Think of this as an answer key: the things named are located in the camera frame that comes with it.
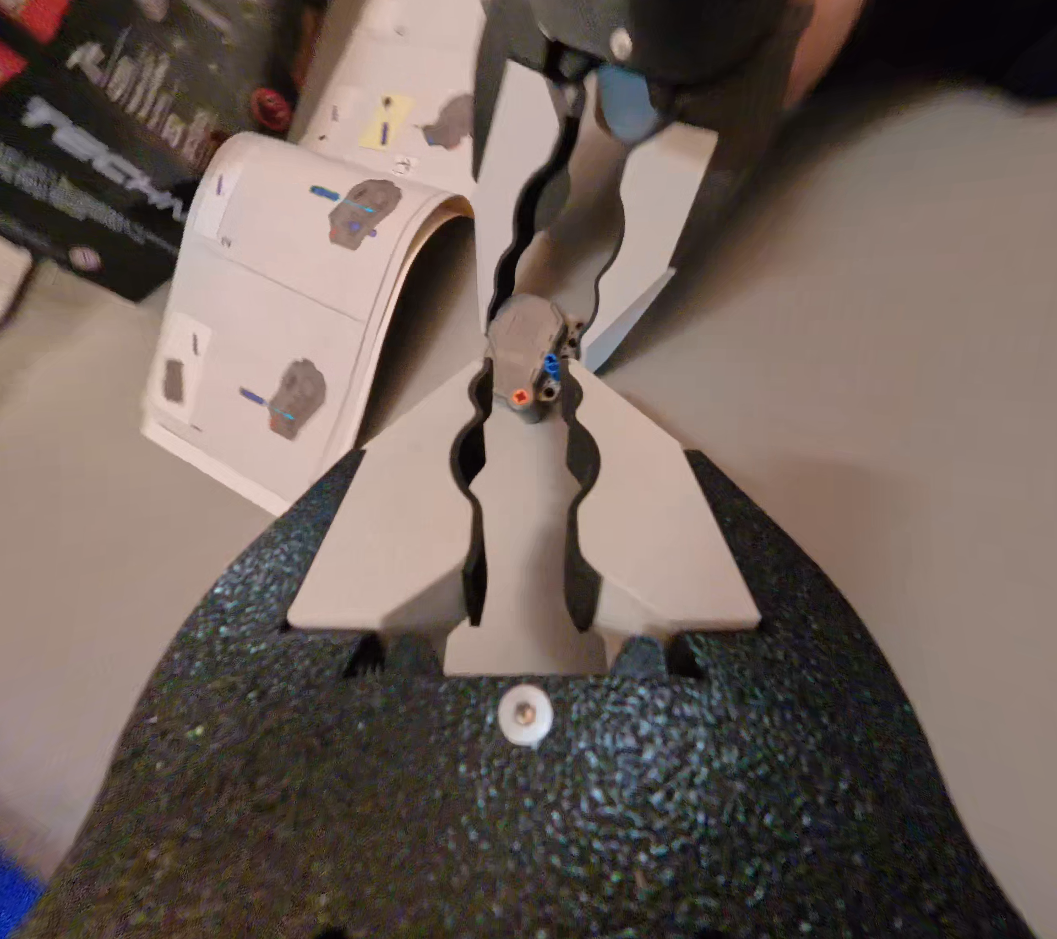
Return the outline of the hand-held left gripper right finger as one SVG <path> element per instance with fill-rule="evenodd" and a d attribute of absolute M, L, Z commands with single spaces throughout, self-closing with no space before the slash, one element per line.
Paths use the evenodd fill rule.
<path fill-rule="evenodd" d="M 672 435 L 576 360 L 562 361 L 563 597 L 607 668 L 634 639 L 662 651 L 689 632 L 757 629 L 759 608 L 690 457 Z"/>

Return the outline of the open instruction booklet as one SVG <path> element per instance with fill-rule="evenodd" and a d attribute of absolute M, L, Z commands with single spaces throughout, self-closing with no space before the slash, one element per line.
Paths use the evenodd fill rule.
<path fill-rule="evenodd" d="M 367 0 L 301 139 L 194 192 L 141 431 L 271 513 L 350 450 L 419 250 L 471 217 L 485 0 Z"/>

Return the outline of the black toy set box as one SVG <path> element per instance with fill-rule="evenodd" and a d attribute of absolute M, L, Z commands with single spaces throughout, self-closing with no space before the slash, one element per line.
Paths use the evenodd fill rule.
<path fill-rule="evenodd" d="M 328 5 L 1 0 L 2 242 L 149 297 L 218 148 L 286 136 Z"/>

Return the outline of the blue textured item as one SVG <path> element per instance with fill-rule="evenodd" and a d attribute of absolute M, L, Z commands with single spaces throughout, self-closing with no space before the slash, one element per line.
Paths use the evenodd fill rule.
<path fill-rule="evenodd" d="M 45 891 L 47 879 L 1 847 L 1 938 L 10 938 L 20 928 Z"/>

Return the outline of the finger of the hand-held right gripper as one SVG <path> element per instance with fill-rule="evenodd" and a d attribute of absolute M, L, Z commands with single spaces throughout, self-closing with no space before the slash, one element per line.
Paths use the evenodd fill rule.
<path fill-rule="evenodd" d="M 514 292 L 541 202 L 562 182 L 585 113 L 585 82 L 557 86 L 508 61 L 475 189 L 480 321 L 487 330 Z"/>
<path fill-rule="evenodd" d="M 627 158 L 619 185 L 624 229 L 596 281 L 596 306 L 579 340 L 598 372 L 675 272 L 672 259 L 715 152 L 718 134 L 670 125 Z"/>

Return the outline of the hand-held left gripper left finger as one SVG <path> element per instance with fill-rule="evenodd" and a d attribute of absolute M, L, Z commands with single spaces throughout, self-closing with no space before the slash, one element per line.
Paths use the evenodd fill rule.
<path fill-rule="evenodd" d="M 494 362 L 476 360 L 356 452 L 353 475 L 288 610 L 292 629 L 356 637 L 344 677 L 383 673 L 389 646 L 439 662 L 479 629 L 488 566 L 471 483 L 486 462 Z"/>

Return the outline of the grey toy motor block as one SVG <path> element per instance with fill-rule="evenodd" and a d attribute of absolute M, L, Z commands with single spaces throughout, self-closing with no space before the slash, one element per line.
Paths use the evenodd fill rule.
<path fill-rule="evenodd" d="M 514 294 L 489 323 L 493 394 L 527 424 L 548 416 L 562 393 L 562 361 L 579 357 L 585 321 L 546 298 Z"/>

